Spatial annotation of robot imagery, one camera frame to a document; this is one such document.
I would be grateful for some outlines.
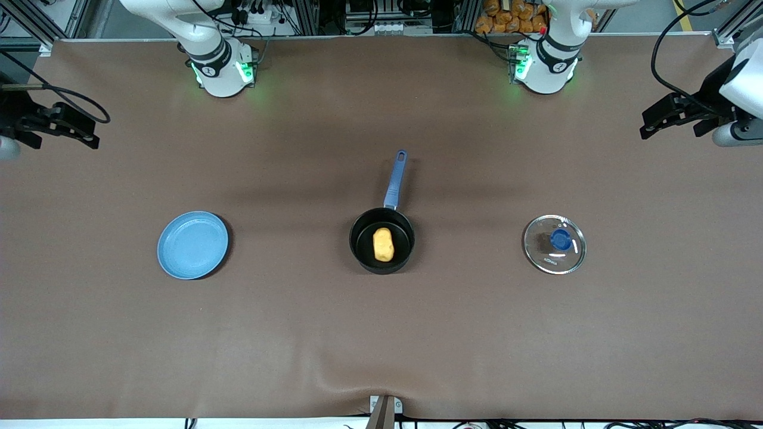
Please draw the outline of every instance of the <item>plate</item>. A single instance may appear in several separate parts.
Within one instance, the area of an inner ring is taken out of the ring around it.
[[[156,246],[159,265],[167,274],[192,280],[211,273],[228,251],[228,229],[207,211],[190,211],[169,222]]]

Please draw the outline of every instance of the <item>pan handle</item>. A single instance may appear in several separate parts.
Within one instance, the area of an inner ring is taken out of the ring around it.
[[[384,197],[384,207],[392,210],[398,209],[400,202],[400,184],[403,182],[403,171],[405,163],[408,161],[408,152],[399,150],[392,164],[392,176],[389,178],[387,195]]]

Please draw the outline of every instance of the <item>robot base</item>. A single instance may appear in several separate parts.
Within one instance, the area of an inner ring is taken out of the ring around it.
[[[509,46],[509,77],[512,83],[522,83],[530,91],[539,94],[553,94],[564,88],[572,79],[572,73],[578,61],[575,60],[562,73],[552,73],[549,67],[539,59],[538,43],[525,39]]]
[[[226,39],[230,44],[230,60],[223,66],[216,77],[205,76],[194,67],[196,80],[215,97],[232,97],[247,86],[254,86],[257,74],[259,52],[238,39]]]

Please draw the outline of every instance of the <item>frying pan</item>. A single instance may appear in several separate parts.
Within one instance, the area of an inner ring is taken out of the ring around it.
[[[394,158],[392,176],[389,179],[384,207],[372,208],[353,224],[349,231],[349,248],[360,265],[374,274],[391,274],[403,268],[414,249],[416,236],[408,218],[398,211],[400,184],[408,161],[408,152],[400,150]],[[389,262],[374,258],[374,233],[386,227],[392,234],[394,255]]]

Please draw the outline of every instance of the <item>potato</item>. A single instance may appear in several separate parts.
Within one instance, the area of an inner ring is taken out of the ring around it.
[[[374,259],[389,262],[394,256],[394,244],[389,228],[379,228],[374,233]]]

